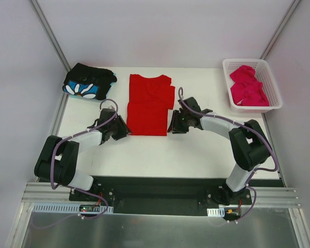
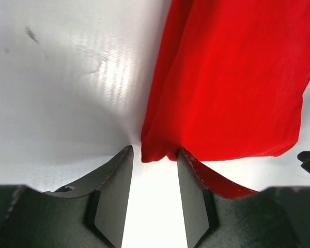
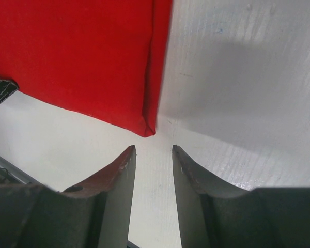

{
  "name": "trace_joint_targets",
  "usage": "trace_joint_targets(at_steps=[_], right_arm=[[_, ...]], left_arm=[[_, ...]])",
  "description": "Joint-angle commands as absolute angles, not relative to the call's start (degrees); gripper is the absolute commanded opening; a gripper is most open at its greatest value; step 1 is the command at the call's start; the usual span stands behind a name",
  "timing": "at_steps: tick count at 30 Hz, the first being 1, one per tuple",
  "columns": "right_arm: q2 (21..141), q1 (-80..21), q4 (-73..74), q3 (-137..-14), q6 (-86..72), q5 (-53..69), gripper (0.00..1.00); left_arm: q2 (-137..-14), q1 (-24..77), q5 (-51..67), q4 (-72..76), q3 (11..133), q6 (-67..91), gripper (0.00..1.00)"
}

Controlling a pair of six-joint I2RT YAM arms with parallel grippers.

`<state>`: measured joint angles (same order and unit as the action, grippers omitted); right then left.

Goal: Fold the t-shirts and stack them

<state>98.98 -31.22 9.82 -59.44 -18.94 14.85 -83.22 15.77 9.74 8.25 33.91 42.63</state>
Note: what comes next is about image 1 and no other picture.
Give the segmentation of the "black flower t shirt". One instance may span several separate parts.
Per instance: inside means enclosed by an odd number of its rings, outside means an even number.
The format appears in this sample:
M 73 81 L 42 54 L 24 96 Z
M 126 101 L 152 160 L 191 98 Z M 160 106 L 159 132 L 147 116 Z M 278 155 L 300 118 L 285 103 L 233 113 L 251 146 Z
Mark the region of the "black flower t shirt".
M 77 63 L 66 75 L 63 92 L 91 100 L 105 100 L 116 75 L 109 69 Z

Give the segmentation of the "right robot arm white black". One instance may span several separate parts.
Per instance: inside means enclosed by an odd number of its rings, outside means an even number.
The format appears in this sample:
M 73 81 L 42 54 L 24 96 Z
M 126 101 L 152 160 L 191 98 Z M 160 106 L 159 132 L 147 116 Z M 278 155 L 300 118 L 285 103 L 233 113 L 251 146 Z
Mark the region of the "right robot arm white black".
M 212 110 L 201 110 L 193 97 L 178 102 L 180 109 L 173 111 L 168 132 L 185 134 L 193 127 L 218 134 L 230 141 L 236 164 L 211 199 L 221 205 L 234 204 L 246 190 L 254 170 L 271 155 L 272 149 L 262 128 L 253 119 L 240 123 L 217 116 Z

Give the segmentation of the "red t shirt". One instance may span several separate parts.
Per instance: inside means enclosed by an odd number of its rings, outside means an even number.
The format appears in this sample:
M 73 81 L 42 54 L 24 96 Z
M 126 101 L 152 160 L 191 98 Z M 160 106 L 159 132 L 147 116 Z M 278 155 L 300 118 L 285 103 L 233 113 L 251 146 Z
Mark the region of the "red t shirt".
M 127 126 L 134 136 L 167 136 L 168 111 L 174 108 L 175 86 L 166 75 L 130 75 Z

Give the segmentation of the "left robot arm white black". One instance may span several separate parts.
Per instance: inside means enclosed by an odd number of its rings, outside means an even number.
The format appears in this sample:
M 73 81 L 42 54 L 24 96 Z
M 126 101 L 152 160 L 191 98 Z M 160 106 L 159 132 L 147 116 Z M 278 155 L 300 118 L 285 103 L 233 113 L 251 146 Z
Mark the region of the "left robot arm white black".
M 34 168 L 36 177 L 50 183 L 80 189 L 88 201 L 100 194 L 96 178 L 77 170 L 78 155 L 92 147 L 100 146 L 110 138 L 115 141 L 131 134 L 123 118 L 115 110 L 104 108 L 94 123 L 85 131 L 66 138 L 49 136 Z

